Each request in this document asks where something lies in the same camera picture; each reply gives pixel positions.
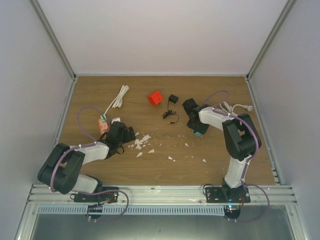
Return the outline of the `orange power strip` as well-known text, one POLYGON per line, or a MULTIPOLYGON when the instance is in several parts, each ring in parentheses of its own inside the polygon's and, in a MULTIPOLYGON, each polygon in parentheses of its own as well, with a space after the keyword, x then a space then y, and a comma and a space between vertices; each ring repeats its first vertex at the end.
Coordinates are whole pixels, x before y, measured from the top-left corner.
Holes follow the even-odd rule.
POLYGON ((107 133, 110 130, 110 124, 104 119, 100 118, 98 120, 100 134, 107 133))

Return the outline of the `green USB charger plug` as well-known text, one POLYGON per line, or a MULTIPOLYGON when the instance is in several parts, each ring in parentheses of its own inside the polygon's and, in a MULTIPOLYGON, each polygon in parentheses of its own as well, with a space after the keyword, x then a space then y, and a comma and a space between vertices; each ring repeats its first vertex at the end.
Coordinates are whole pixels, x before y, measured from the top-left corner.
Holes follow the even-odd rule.
POLYGON ((106 118, 105 115, 101 115, 101 116, 100 116, 100 119, 101 119, 102 121, 104 121, 104 122, 107 122, 107 118, 106 118))

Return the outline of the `red cube adapter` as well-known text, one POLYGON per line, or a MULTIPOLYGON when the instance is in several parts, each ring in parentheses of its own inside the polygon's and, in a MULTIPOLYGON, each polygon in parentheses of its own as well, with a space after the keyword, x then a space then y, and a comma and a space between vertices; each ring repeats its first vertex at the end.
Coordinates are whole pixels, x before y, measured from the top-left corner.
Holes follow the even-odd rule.
POLYGON ((160 93, 160 91, 154 91, 152 93, 150 93, 147 96, 148 101, 150 102, 151 105, 158 105, 159 103, 161 103, 163 101, 163 96, 160 93))

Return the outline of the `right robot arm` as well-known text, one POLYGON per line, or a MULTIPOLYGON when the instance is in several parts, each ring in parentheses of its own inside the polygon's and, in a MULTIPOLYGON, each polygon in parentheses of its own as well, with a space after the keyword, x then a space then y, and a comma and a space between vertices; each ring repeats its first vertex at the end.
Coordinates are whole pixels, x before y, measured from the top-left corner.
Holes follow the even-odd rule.
POLYGON ((204 135, 210 126, 223 132, 230 161, 218 196, 227 203, 245 198, 248 167, 262 145, 251 117, 247 113, 226 113, 208 104, 198 105, 193 98, 187 99, 182 107, 189 118, 187 127, 195 134, 204 135))

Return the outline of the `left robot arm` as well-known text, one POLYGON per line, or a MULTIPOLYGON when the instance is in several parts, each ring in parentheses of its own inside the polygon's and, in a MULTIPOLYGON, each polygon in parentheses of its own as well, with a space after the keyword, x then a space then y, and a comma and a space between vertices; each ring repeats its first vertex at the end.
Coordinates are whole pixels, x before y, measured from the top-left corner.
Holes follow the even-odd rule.
POLYGON ((52 192, 68 194, 84 193, 92 202, 103 197, 99 180, 81 174, 82 166, 94 161, 111 158, 120 154, 123 145, 136 139, 134 129, 123 122, 115 121, 109 131, 90 144, 69 146, 57 144, 37 174, 37 180, 50 187, 52 192))

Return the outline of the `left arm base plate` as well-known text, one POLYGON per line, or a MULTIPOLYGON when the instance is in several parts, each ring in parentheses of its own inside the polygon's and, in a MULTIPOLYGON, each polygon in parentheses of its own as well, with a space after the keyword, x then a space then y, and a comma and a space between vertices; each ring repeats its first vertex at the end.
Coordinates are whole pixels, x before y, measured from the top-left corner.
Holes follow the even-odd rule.
POLYGON ((118 201, 118 190, 116 186, 102 186, 95 193, 97 195, 89 195, 83 193, 72 193, 70 199, 75 203, 96 203, 96 204, 111 204, 118 201))

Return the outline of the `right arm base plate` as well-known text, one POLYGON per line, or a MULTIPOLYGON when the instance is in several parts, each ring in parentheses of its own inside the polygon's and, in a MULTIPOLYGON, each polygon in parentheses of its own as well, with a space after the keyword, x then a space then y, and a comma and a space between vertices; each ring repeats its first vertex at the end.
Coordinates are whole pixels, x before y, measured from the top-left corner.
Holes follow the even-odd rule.
POLYGON ((206 184, 202 187, 202 193, 207 203, 241 204, 251 202, 249 189, 244 189, 242 186, 230 188, 228 185, 213 186, 206 184))

